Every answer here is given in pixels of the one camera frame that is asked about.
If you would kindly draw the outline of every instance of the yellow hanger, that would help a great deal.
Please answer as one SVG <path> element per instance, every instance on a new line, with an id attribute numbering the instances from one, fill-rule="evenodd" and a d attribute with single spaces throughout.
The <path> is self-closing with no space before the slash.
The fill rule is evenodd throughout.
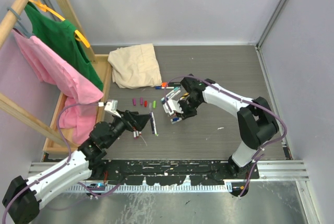
<path id="1" fill-rule="evenodd" d="M 49 11 L 51 12 L 54 16 L 56 16 L 57 18 L 59 18 L 61 21 L 64 21 L 65 18 L 63 16 L 61 16 L 59 13 L 55 12 L 54 10 L 52 10 L 51 8 L 49 8 L 47 5 L 45 4 L 42 4 L 40 0 L 37 0 L 37 1 L 34 1 L 34 0 L 29 0 L 30 2 L 34 3 L 37 5 L 37 7 L 39 9 L 41 9 L 42 11 L 46 12 L 46 11 Z M 82 41 L 83 44 L 85 45 L 85 47 L 89 48 L 90 47 L 90 44 L 88 42 L 88 40 L 82 35 L 81 32 L 79 32 L 79 30 L 75 30 L 74 33 L 76 34 L 76 36 L 78 37 L 75 37 L 75 39 L 77 41 Z"/>

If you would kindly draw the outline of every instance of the white wall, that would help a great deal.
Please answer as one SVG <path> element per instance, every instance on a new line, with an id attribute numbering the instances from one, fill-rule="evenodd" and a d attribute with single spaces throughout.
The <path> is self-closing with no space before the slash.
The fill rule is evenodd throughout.
<path id="1" fill-rule="evenodd" d="M 324 223 L 334 223 L 334 2 L 289 0 L 263 54 L 294 158 L 305 161 Z"/>
<path id="2" fill-rule="evenodd" d="M 279 0 L 70 0 L 91 44 L 255 44 Z"/>
<path id="3" fill-rule="evenodd" d="M 0 20 L 7 6 L 14 0 L 0 0 Z M 23 12 L 22 22 L 31 30 L 28 17 Z M 28 110 L 41 121 L 50 124 L 59 90 L 56 86 L 40 83 L 22 56 L 15 39 L 9 36 L 0 50 L 0 92 Z M 22 175 L 27 177 L 32 161 L 39 161 L 45 137 L 0 110 L 0 200 L 10 181 Z M 4 207 L 0 206 L 0 218 Z M 12 223 L 7 217 L 7 224 Z"/>

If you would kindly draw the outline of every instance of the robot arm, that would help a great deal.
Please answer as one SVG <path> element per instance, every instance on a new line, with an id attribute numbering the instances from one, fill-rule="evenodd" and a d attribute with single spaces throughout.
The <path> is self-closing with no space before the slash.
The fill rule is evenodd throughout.
<path id="1" fill-rule="evenodd" d="M 213 80 L 206 79 L 205 81 L 241 100 L 252 101 L 270 110 L 268 102 L 262 97 L 255 100 L 242 97 L 222 88 Z M 233 175 L 243 172 L 252 161 L 257 149 L 264 142 L 270 140 L 279 130 L 278 124 L 272 115 L 231 98 L 199 80 L 184 78 L 181 85 L 188 92 L 188 95 L 185 98 L 181 97 L 178 101 L 169 99 L 163 105 L 165 112 L 173 117 L 171 119 L 172 124 L 197 115 L 196 109 L 202 103 L 216 105 L 238 119 L 242 141 L 235 153 L 229 158 L 230 172 Z"/>
<path id="2" fill-rule="evenodd" d="M 5 207 L 23 188 L 38 181 L 11 205 L 8 212 L 15 223 L 29 223 L 48 202 L 67 188 L 90 177 L 100 177 L 105 169 L 105 163 L 102 160 L 106 155 L 105 149 L 109 148 L 125 130 L 142 131 L 150 115 L 139 115 L 138 112 L 130 111 L 122 112 L 116 110 L 116 104 L 117 101 L 114 100 L 105 105 L 105 111 L 113 114 L 114 121 L 97 123 L 89 138 L 72 153 L 69 161 L 66 158 L 26 180 L 18 176 L 11 181 L 2 201 Z M 54 173 L 40 181 L 40 178 L 52 172 Z"/>

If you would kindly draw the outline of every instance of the clothes rack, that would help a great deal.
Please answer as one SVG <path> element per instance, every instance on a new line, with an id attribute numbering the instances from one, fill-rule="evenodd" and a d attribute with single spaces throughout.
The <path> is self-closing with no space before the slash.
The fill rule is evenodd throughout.
<path id="1" fill-rule="evenodd" d="M 70 4 L 69 0 L 56 0 L 60 9 L 63 12 L 64 17 L 69 20 L 76 28 L 85 36 L 84 30 Z M 24 10 L 28 0 L 15 0 L 11 8 L 18 14 L 21 15 Z M 4 42 L 8 38 L 13 26 L 17 21 L 15 14 L 9 10 L 5 15 L 4 19 L 0 23 L 0 48 L 3 46 Z M 111 65 L 107 62 L 108 54 L 94 54 L 94 51 L 91 47 L 86 48 L 83 46 L 86 51 L 89 60 L 92 62 L 94 69 L 99 75 L 100 79 L 103 82 L 103 98 L 101 101 L 105 101 L 108 98 L 110 82 L 111 82 Z M 38 118 L 34 117 L 24 108 L 20 107 L 18 104 L 11 101 L 4 94 L 0 93 L 0 109 L 14 116 L 18 120 L 22 121 L 26 125 L 32 127 L 42 135 L 46 137 L 45 145 L 43 150 L 49 153 L 65 153 L 66 147 L 63 142 L 60 134 L 57 131 L 56 119 L 58 114 L 64 108 L 66 96 L 61 92 L 58 102 L 51 120 L 50 126 L 47 126 L 45 123 L 41 122 Z M 96 122 L 102 121 L 104 118 L 103 108 L 97 108 L 97 117 Z M 62 132 L 64 136 L 71 141 L 71 136 L 73 129 L 63 129 Z M 71 143 L 73 150 L 76 149 L 77 145 Z"/>

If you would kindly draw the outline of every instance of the wooden tray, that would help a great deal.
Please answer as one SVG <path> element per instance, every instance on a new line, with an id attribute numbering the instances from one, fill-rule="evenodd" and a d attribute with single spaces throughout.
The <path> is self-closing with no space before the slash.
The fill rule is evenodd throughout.
<path id="1" fill-rule="evenodd" d="M 101 101 L 105 102 L 108 99 L 110 82 L 111 82 L 111 65 L 107 61 L 108 60 L 107 54 L 96 54 L 96 58 L 98 61 L 95 63 L 92 63 L 92 65 L 103 82 L 103 94 L 104 95 Z M 54 114 L 51 120 L 50 127 L 56 131 L 57 131 L 56 119 L 58 117 L 58 114 L 64 108 L 66 98 L 67 96 L 61 92 L 58 98 L 56 109 L 54 111 Z M 96 122 L 102 121 L 103 119 L 104 119 L 104 109 L 97 107 Z M 66 139 L 69 140 L 72 151 L 75 151 L 79 145 L 72 142 L 73 128 L 62 129 L 62 132 L 64 136 L 66 137 Z M 67 154 L 68 153 L 66 146 L 58 145 L 57 143 L 53 142 L 49 138 L 46 138 L 45 140 L 43 151 L 47 152 L 48 154 Z"/>

